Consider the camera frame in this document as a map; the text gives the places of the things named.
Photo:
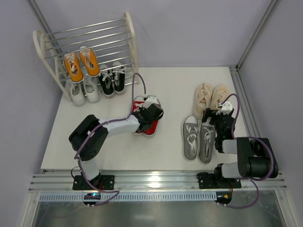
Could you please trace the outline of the red canvas sneaker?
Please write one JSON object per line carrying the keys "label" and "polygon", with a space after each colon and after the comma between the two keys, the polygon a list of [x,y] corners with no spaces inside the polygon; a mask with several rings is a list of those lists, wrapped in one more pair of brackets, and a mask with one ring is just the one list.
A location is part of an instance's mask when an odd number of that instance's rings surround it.
{"label": "red canvas sneaker", "polygon": [[144,131],[144,134],[146,136],[153,136],[156,132],[157,125],[158,125],[158,121],[155,121],[149,130]]}
{"label": "red canvas sneaker", "polygon": [[144,99],[141,96],[137,96],[132,105],[132,113],[140,111],[140,108],[144,105]]}

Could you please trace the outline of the grey canvas sneaker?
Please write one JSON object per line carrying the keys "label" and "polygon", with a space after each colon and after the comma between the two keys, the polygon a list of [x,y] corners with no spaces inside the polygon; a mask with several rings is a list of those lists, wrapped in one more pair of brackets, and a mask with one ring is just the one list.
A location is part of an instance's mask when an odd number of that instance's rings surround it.
{"label": "grey canvas sneaker", "polygon": [[188,116],[182,124],[183,156],[193,161],[198,153],[198,121],[195,116]]}
{"label": "grey canvas sneaker", "polygon": [[198,154],[199,161],[207,165],[212,160],[213,149],[215,142],[215,128],[214,126],[203,123],[200,126],[200,150]]}

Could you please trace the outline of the beige lace sneaker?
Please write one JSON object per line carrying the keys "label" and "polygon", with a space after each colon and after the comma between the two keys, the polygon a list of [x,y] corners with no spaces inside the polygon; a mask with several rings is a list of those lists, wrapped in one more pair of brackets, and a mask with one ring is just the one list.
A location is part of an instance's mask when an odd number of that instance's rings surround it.
{"label": "beige lace sneaker", "polygon": [[226,85],[218,85],[213,90],[210,109],[219,110],[219,105],[228,97],[230,94],[229,89]]}
{"label": "beige lace sneaker", "polygon": [[193,115],[197,119],[203,118],[203,112],[210,106],[210,99],[212,97],[213,88],[209,83],[203,83],[196,91],[194,101]]}

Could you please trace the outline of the black canvas sneaker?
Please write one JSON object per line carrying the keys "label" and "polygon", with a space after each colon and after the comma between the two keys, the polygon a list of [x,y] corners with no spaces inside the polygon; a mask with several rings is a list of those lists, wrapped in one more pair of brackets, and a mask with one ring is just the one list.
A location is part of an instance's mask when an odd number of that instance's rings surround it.
{"label": "black canvas sneaker", "polygon": [[122,94],[125,91],[125,67],[120,61],[115,61],[113,67],[114,89],[116,93]]}
{"label": "black canvas sneaker", "polygon": [[112,72],[105,64],[101,64],[99,69],[99,82],[102,87],[103,93],[106,97],[112,97],[114,95],[114,87],[112,84]]}

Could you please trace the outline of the white sneaker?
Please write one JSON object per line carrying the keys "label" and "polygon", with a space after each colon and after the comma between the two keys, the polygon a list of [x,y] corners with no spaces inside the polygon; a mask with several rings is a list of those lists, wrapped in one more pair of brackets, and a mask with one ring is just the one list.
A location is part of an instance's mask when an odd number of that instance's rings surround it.
{"label": "white sneaker", "polygon": [[75,105],[80,106],[85,104],[86,100],[82,92],[81,84],[75,84],[73,82],[69,82],[68,91],[69,91],[69,96]]}
{"label": "white sneaker", "polygon": [[95,78],[86,76],[83,81],[83,87],[86,97],[91,103],[99,101],[98,82]]}

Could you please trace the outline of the cream metal shoe shelf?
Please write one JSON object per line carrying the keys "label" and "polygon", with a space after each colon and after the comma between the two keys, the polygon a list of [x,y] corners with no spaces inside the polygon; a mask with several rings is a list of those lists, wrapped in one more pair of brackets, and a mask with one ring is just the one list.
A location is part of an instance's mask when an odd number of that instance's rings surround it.
{"label": "cream metal shoe shelf", "polygon": [[125,69],[125,85],[139,83],[132,76],[138,71],[138,54],[134,25],[129,12],[123,18],[81,26],[68,30],[44,33],[33,31],[33,41],[39,58],[53,77],[64,96],[71,100],[71,77],[64,68],[63,57],[78,53],[81,46],[92,49],[99,65],[116,69],[121,62]]}

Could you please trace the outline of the orange canvas sneaker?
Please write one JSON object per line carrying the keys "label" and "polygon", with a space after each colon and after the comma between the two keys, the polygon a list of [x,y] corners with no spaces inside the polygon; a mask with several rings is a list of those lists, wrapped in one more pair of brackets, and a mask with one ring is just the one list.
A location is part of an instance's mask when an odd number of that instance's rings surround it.
{"label": "orange canvas sneaker", "polygon": [[63,64],[72,82],[80,83],[84,80],[83,73],[80,67],[80,61],[76,53],[68,52],[63,57]]}
{"label": "orange canvas sneaker", "polygon": [[81,46],[79,50],[79,57],[91,77],[100,76],[97,57],[92,49],[88,48],[87,46]]}

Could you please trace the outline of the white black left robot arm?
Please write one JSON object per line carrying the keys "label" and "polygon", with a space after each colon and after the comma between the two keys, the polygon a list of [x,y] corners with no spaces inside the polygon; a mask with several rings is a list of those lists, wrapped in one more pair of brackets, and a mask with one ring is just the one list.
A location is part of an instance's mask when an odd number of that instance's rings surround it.
{"label": "white black left robot arm", "polygon": [[163,114],[160,105],[152,103],[120,119],[101,121],[93,114],[88,115],[69,136],[69,142],[76,152],[74,159],[77,160],[85,181],[90,183],[100,175],[94,158],[107,138],[145,131],[160,120]]}

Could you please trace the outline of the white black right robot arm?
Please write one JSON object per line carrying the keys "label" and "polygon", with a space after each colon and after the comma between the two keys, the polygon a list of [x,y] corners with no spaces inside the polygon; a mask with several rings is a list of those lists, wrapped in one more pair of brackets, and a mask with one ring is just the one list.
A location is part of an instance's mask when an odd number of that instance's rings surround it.
{"label": "white black right robot arm", "polygon": [[278,164],[276,162],[269,139],[238,137],[233,138],[233,110],[204,110],[200,128],[200,151],[198,158],[208,164],[212,160],[213,150],[221,154],[236,155],[233,163],[221,163],[214,172],[199,173],[200,188],[240,188],[241,178],[256,181],[276,178]]}

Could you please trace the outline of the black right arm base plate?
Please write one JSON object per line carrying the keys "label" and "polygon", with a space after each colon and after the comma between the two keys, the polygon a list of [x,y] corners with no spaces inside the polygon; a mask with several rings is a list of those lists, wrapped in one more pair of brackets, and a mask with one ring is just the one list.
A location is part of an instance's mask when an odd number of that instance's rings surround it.
{"label": "black right arm base plate", "polygon": [[241,182],[234,178],[217,177],[215,174],[201,172],[196,175],[199,189],[240,189]]}

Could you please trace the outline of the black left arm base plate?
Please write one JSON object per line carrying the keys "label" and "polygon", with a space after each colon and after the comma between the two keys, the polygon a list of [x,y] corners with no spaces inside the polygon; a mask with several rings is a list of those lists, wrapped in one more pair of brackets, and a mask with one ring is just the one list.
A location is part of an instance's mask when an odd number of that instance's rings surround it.
{"label": "black left arm base plate", "polygon": [[[90,181],[90,184],[99,190],[110,190],[114,189],[115,176],[114,175],[98,175],[96,178]],[[85,191],[93,190],[84,179],[82,175],[76,175],[74,177],[72,189],[74,191]]]}

